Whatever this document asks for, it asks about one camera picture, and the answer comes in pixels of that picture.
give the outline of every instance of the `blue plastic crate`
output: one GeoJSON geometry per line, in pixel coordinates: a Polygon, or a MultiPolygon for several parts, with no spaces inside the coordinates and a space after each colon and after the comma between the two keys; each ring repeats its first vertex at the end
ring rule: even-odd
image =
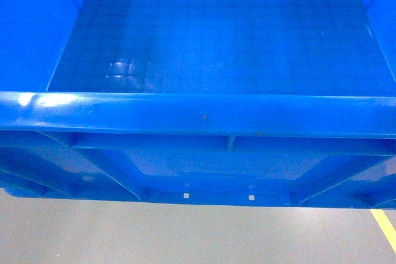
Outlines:
{"type": "Polygon", "coordinates": [[[11,195],[396,208],[396,0],[1,1],[11,195]]]}

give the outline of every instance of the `grey floor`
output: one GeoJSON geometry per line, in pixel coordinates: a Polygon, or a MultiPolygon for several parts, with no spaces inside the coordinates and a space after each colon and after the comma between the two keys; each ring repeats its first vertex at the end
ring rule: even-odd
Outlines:
{"type": "MultiPolygon", "coordinates": [[[[386,211],[396,226],[396,211],[386,211]]],[[[396,263],[369,210],[32,200],[0,190],[0,263],[396,263]]]]}

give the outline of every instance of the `blue plastic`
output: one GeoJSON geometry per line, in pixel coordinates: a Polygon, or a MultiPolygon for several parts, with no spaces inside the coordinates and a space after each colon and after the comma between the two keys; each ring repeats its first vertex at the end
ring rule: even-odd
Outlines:
{"type": "Polygon", "coordinates": [[[396,208],[396,0],[1,0],[18,197],[396,208]]]}

